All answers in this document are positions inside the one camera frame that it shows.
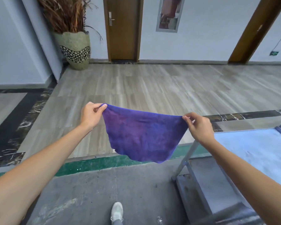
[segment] brown wooden door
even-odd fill
[[[136,60],[140,0],[107,0],[111,59]]]
[[[229,64],[248,62],[280,11],[281,0],[260,1],[229,58]]]

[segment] purple cloth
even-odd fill
[[[162,115],[108,105],[103,111],[110,145],[132,160],[162,163],[187,130],[181,116]]]

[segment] framed picture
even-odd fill
[[[177,33],[185,0],[160,0],[156,31]]]

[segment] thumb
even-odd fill
[[[182,116],[183,120],[188,124],[188,127],[190,129],[193,129],[194,128],[194,124],[192,123],[192,121],[190,120],[189,117],[187,116]]]
[[[103,111],[106,109],[107,104],[103,104],[101,107],[99,107],[98,111],[96,113],[102,114]]]

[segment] sneaker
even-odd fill
[[[123,206],[120,202],[114,203],[114,205],[111,209],[110,219],[111,219],[112,223],[116,220],[123,221]]]

